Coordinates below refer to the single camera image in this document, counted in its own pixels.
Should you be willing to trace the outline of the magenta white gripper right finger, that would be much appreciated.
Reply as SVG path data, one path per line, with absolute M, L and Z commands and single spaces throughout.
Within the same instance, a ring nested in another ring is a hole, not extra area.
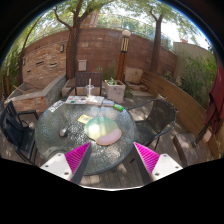
M 155 151 L 134 142 L 134 155 L 144 183 L 151 183 L 182 169 L 168 154 Z

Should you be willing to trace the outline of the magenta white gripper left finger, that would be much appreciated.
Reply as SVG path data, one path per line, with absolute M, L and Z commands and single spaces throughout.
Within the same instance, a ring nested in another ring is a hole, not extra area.
M 91 153 L 91 143 L 88 142 L 66 154 L 57 153 L 41 169 L 79 185 Z

